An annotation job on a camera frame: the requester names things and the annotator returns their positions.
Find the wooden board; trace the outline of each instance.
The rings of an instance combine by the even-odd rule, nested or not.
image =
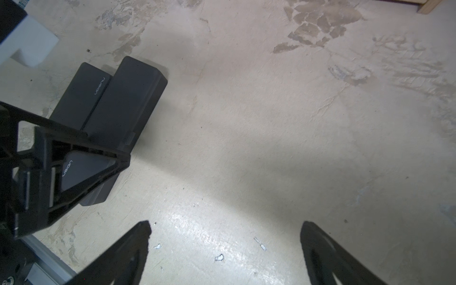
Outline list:
[[[442,2],[442,0],[427,0],[424,5],[420,7],[418,13],[421,14],[429,14],[437,5]]]

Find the paint chip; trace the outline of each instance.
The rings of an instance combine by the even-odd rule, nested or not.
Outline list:
[[[223,254],[221,254],[221,255],[217,256],[216,258],[214,258],[214,261],[222,261],[224,259],[225,259],[225,257],[223,256]]]
[[[257,237],[254,237],[254,240],[255,240],[257,243],[259,243],[259,245],[261,246],[261,248],[262,248],[264,251],[267,250],[266,247],[264,246],[264,244],[262,244],[262,243],[259,241],[259,239],[258,239]]]

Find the floor stain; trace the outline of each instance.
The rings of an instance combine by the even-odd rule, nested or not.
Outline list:
[[[95,22],[99,30],[111,30],[113,25],[144,27],[155,15],[167,10],[170,0],[115,0],[113,7],[99,15]]]
[[[202,0],[177,0],[177,2],[185,8],[195,8],[198,7]]]
[[[361,67],[356,71],[349,71],[338,65],[333,65],[328,67],[328,70],[335,78],[345,81],[353,86],[367,83],[368,79],[372,75],[370,70],[364,67]]]
[[[79,6],[79,0],[65,0],[71,7],[78,7]]]
[[[116,49],[115,51],[112,52],[112,55],[114,56],[114,61],[119,62],[121,61],[125,56],[130,55],[131,52],[133,51],[133,48],[138,46],[141,43],[141,34],[144,32],[144,28],[139,30],[139,32],[136,33],[134,36],[128,36],[125,39],[128,39],[128,41],[123,44],[121,47]]]
[[[456,226],[456,206],[439,204],[439,209]]]
[[[280,43],[277,46],[275,46],[272,53],[288,52],[288,51],[292,51],[296,48],[299,48],[299,46],[298,45],[289,46],[287,42],[283,42],[283,43]]]
[[[363,18],[348,0],[287,0],[284,7],[289,21],[299,26],[288,37],[303,45],[324,47],[331,39],[343,36],[345,25]]]
[[[434,60],[422,42],[405,36],[372,39],[373,56],[380,57],[393,86],[423,94],[432,105],[432,116],[456,143],[456,81],[447,79],[444,63]]]
[[[388,273],[388,283],[424,285],[421,268],[417,264],[418,253],[413,244],[397,243],[386,253],[379,267]]]

